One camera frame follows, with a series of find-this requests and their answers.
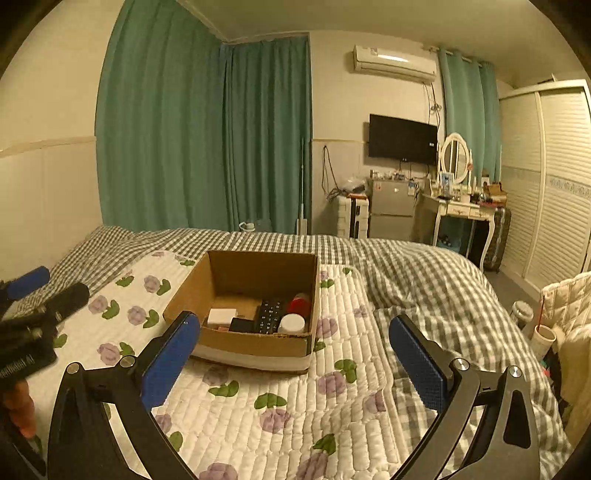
gray checkered bedding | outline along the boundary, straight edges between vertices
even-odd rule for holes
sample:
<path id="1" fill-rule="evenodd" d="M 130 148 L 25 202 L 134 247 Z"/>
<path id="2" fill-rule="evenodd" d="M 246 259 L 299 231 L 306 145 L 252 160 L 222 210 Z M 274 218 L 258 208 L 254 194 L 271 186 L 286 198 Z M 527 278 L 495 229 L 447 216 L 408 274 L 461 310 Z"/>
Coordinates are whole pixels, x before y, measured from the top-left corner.
<path id="1" fill-rule="evenodd" d="M 155 249 L 194 259 L 210 249 L 313 252 L 323 264 L 357 267 L 365 276 L 396 378 L 393 393 L 408 451 L 416 447 L 436 414 L 423 406 L 389 346 L 388 323 L 400 312 L 406 312 L 426 337 L 482 369 L 502 371 L 516 364 L 524 370 L 531 383 L 543 479 L 552 478 L 571 453 L 550 386 L 491 285 L 463 257 L 443 249 L 378 239 L 197 229 L 133 233 L 104 226 L 61 260 L 51 271 L 51 282 L 23 300 L 17 312 L 24 313 L 74 281 L 87 284 L 93 295 L 126 265 Z M 480 415 L 481 410 L 472 414 L 443 475 L 459 467 Z"/>

cables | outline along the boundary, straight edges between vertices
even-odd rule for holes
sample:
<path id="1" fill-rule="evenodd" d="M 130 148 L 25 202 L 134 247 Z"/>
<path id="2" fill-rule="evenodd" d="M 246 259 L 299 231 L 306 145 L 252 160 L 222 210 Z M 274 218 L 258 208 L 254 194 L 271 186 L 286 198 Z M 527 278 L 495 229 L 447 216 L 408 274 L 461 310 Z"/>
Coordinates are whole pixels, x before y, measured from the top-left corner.
<path id="1" fill-rule="evenodd" d="M 329 173 L 328 170 L 326 170 L 326 162 L 328 161 L 329 163 L 329 167 L 330 167 L 330 173 L 333 177 L 333 182 L 335 184 L 334 188 L 331 191 L 329 190 Z M 339 195 L 346 195 L 346 192 L 344 190 L 342 190 L 339 185 L 336 183 L 336 178 L 335 178 L 335 173 L 332 169 L 332 162 L 330 161 L 330 152 L 329 152 L 329 148 L 325 145 L 324 147 L 322 147 L 322 191 L 324 192 L 324 195 L 326 195 L 326 199 L 327 200 L 332 200 L 336 197 L 338 197 Z"/>
<path id="2" fill-rule="evenodd" d="M 425 89 L 425 93 L 427 94 L 427 103 L 429 104 L 429 117 L 427 119 L 427 123 L 430 124 L 431 123 L 431 97 L 429 97 L 429 89 L 427 88 L 427 85 L 425 83 L 423 83 L 423 88 Z"/>
<path id="3" fill-rule="evenodd" d="M 437 117 L 437 131 L 439 132 L 439 126 L 441 125 L 441 115 L 439 111 L 442 109 L 441 105 L 437 103 L 437 99 L 435 97 L 435 87 L 431 84 L 431 90 L 433 91 L 433 110 L 435 111 L 435 116 Z"/>

vanity drawer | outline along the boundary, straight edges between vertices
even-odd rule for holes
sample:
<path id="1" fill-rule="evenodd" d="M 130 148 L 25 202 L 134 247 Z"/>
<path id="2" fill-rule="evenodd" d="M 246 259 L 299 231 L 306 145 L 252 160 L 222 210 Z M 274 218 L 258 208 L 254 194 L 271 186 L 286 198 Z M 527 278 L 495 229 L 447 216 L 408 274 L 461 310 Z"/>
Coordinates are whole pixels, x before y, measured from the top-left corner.
<path id="1" fill-rule="evenodd" d="M 480 210 L 479 208 L 471 208 L 470 209 L 470 218 L 486 218 L 486 212 Z"/>
<path id="2" fill-rule="evenodd" d="M 468 217 L 468 216 L 470 216 L 470 207 L 463 206 L 463 205 L 449 204 L 447 206 L 447 214 L 448 215 L 457 215 L 460 217 Z"/>

vanity table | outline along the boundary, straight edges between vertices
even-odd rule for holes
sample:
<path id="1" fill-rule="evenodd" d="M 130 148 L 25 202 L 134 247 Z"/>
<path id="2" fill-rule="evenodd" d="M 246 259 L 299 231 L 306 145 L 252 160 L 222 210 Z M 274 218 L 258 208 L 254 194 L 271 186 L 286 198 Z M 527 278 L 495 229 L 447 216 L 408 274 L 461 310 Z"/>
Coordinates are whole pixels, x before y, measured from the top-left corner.
<path id="1" fill-rule="evenodd" d="M 468 241 L 468 248 L 466 250 L 466 258 L 472 248 L 472 241 L 474 240 L 474 230 L 476 229 L 476 222 L 488 222 L 488 236 L 486 237 L 486 244 L 482 250 L 482 256 L 480 257 L 480 270 L 484 271 L 484 259 L 488 247 L 491 244 L 493 234 L 495 233 L 495 208 L 484 207 L 476 205 L 474 203 L 462 203 L 455 202 L 453 200 L 443 200 L 427 194 L 422 194 L 421 202 L 421 217 L 424 217 L 424 213 L 431 212 L 435 213 L 435 230 L 433 231 L 433 246 L 437 245 L 437 238 L 439 237 L 439 224 L 441 218 L 445 216 L 454 216 L 459 218 L 465 218 L 472 220 L 472 228 L 470 230 L 470 240 Z M 421 238 L 425 238 L 424 235 L 424 222 L 421 223 Z"/>
<path id="2" fill-rule="evenodd" d="M 467 258 L 472 248 L 476 222 L 488 222 L 488 237 L 486 238 L 486 244 L 480 257 L 480 270 L 484 271 L 486 252 L 491 245 L 492 237 L 495 233 L 495 208 L 469 203 L 469 194 L 473 190 L 472 151 L 468 149 L 466 142 L 460 134 L 452 133 L 447 136 L 439 150 L 437 163 L 437 180 L 434 183 L 430 183 L 428 193 L 424 192 L 421 194 L 419 204 L 417 205 L 413 237 L 415 241 L 429 243 L 431 241 L 429 234 L 432 231 L 433 246 L 436 247 L 437 240 L 439 239 L 439 224 L 442 217 L 452 216 L 471 220 L 472 228 L 466 250 Z M 452 193 L 455 193 L 460 198 L 466 197 L 467 200 L 464 202 L 446 200 L 439 198 L 439 193 L 442 195 L 446 194 L 448 197 L 451 197 Z M 435 228 L 431 230 L 433 213 L 435 213 Z"/>

white quilted mattress pad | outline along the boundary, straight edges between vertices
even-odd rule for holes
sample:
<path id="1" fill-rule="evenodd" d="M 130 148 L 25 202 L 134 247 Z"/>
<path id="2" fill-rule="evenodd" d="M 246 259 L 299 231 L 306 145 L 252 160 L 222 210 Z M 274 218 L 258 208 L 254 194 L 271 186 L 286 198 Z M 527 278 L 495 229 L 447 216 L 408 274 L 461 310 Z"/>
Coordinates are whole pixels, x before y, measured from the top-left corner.
<path id="1" fill-rule="evenodd" d="M 74 361 L 115 365 L 165 330 L 162 312 L 194 261 L 157 251 L 124 270 L 72 316 L 58 361 L 30 378 L 46 445 L 61 377 Z M 394 377 L 358 272 L 322 265 L 317 341 L 305 375 L 191 358 L 152 414 L 201 480 L 389 479 L 408 456 L 392 396 Z M 148 476 L 116 408 L 108 416 L 134 471 Z"/>

